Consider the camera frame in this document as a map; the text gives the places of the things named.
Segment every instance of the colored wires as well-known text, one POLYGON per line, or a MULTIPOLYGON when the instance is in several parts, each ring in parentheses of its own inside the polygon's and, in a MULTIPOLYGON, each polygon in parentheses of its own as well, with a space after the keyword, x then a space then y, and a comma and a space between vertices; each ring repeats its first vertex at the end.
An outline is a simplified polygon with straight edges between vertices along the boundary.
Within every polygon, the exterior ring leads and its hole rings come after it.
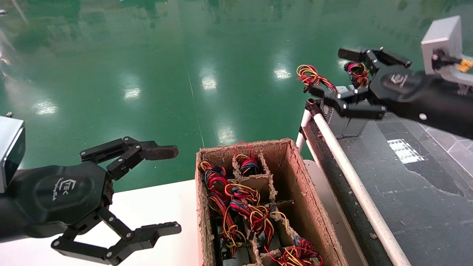
POLYGON ((312 65, 300 65, 297 67, 297 75, 299 76, 297 80, 302 80, 306 86, 313 84, 314 86, 319 86, 320 84, 325 85, 327 88, 339 93, 335 85, 333 85, 328 79, 321 76, 317 69, 312 65))
POLYGON ((209 200, 215 204, 215 206, 210 205, 211 209, 223 216, 223 232, 219 234, 219 237, 224 239, 224 243, 226 243, 227 248, 230 250, 230 256, 234 257, 238 248, 242 247, 245 243, 245 235, 239 231, 237 225, 233 223, 233 220, 228 213, 229 207, 225 207, 223 201, 215 193, 209 194, 209 200))
POLYGON ((240 166, 240 173, 242 176, 247 177, 250 175, 257 175, 260 172, 258 161, 254 158, 254 153, 251 147, 246 142, 238 142, 235 145, 235 157, 240 166), (250 151, 250 156, 238 153, 238 146, 240 144, 246 145, 250 151))
POLYGON ((322 266, 324 264, 322 256, 315 250, 314 245, 299 236, 294 238, 294 246, 286 248, 279 258, 273 257, 266 247, 265 250, 271 259, 281 266, 322 266))
POLYGON ((360 62, 346 63, 343 69, 350 75, 351 82, 357 88, 367 87, 369 83, 366 66, 360 62))
POLYGON ((228 184, 225 186, 224 191, 229 197, 234 197, 238 200, 245 199, 246 202, 253 205, 260 204, 260 194, 257 190, 250 187, 239 184, 228 184))
POLYGON ((228 201, 229 197, 223 193, 223 189, 228 185, 228 181, 225 178, 227 175, 225 168, 223 166, 214 166, 212 163, 205 160, 200 162, 198 168, 199 171, 204 174, 204 181, 210 192, 214 193, 224 202, 228 201))

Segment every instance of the white pipe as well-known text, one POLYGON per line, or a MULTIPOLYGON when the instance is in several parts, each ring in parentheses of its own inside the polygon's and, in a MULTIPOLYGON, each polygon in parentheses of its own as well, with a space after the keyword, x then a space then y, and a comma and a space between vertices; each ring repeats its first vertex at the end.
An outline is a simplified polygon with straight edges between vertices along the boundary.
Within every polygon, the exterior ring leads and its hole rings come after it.
POLYGON ((299 150, 299 153, 302 151, 302 147, 304 146, 304 136, 302 135, 301 132, 297 135, 297 140, 296 140, 296 147, 299 150))
POLYGON ((375 203, 369 196, 368 191, 366 191, 365 186, 361 182, 358 174, 355 172, 355 169, 353 169, 353 166, 351 165, 350 161, 348 161, 347 156, 340 147, 337 139, 333 135, 322 114, 316 114, 314 116, 314 121, 317 124, 320 133, 324 137, 325 142, 327 143, 330 151, 335 157, 335 160, 340 166, 340 169, 345 175, 345 178, 347 179, 348 184, 353 190, 353 193, 358 199, 360 206, 365 211, 368 220, 373 226, 376 235, 383 244, 393 265, 410 266, 411 263, 409 262, 403 250, 399 246, 399 243, 397 243, 396 238, 394 238, 393 233, 391 232, 385 220, 379 213, 378 208, 376 208, 375 203))
MULTIPOLYGON (((307 123, 310 121, 310 112, 307 109, 304 109, 304 114, 302 115, 302 121, 300 122, 301 127, 305 127, 307 123)), ((297 140, 296 140, 296 147, 299 150, 299 153, 302 150, 302 147, 304 146, 304 136, 302 135, 301 132, 297 135, 297 140)))

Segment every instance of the white table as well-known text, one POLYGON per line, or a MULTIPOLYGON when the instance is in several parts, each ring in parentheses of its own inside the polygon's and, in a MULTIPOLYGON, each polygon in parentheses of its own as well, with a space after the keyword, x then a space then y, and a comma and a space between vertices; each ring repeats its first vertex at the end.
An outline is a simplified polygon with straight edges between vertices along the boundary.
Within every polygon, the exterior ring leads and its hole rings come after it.
MULTIPOLYGON (((158 239, 153 249, 134 252, 121 266, 197 265, 197 212, 195 181, 116 193, 113 212, 130 229, 143 225, 178 222, 182 232, 158 239)), ((0 244, 0 265, 5 266, 94 266, 98 263, 59 254, 50 245, 57 236, 22 239, 0 244)), ((110 247, 119 236, 104 223, 98 224, 76 241, 110 247)))

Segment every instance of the electronic component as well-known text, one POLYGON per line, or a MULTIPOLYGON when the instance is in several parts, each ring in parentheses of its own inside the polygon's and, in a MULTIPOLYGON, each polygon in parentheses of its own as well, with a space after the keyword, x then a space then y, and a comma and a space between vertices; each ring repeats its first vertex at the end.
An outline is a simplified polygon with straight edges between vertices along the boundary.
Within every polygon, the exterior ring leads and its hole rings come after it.
MULTIPOLYGON (((348 88, 345 86, 337 86, 337 90, 340 93, 347 93, 354 89, 353 85, 349 85, 348 88)), ((336 138, 358 137, 369 121, 368 119, 362 118, 342 117, 334 111, 333 107, 324 104, 324 98, 322 98, 320 102, 320 109, 324 112, 324 118, 336 138)), ((358 102, 358 105, 368 106, 369 103, 364 100, 358 102)))

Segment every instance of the box compartment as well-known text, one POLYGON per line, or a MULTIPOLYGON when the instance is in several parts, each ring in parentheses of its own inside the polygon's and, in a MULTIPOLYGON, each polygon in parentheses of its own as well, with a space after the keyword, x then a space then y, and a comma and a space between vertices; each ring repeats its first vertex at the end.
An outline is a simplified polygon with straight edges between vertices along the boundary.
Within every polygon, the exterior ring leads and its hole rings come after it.
MULTIPOLYGON (((324 259, 325 266, 347 266, 342 248, 336 238, 333 226, 315 191, 312 180, 306 170, 303 160, 290 139, 279 141, 253 142, 248 144, 254 151, 264 174, 242 177, 235 165, 235 146, 222 146, 201 149, 197 153, 196 166, 202 160, 208 160, 214 165, 233 167, 234 181, 244 186, 256 189, 261 194, 262 203, 277 204, 278 211, 288 219, 286 229, 285 219, 280 214, 272 214, 275 222, 274 238, 280 238, 280 245, 293 245, 295 235, 312 242, 324 259)), ((249 154, 246 147, 239 146, 239 152, 249 154)), ((196 169, 197 185, 197 217, 199 241, 199 266, 216 266, 216 256, 213 247, 213 234, 210 223, 210 208, 207 188, 202 181, 202 174, 196 169)), ((250 260, 252 266, 276 265, 268 253, 260 253, 256 239, 250 241, 250 260)), ((270 251, 280 256, 278 249, 270 251)))

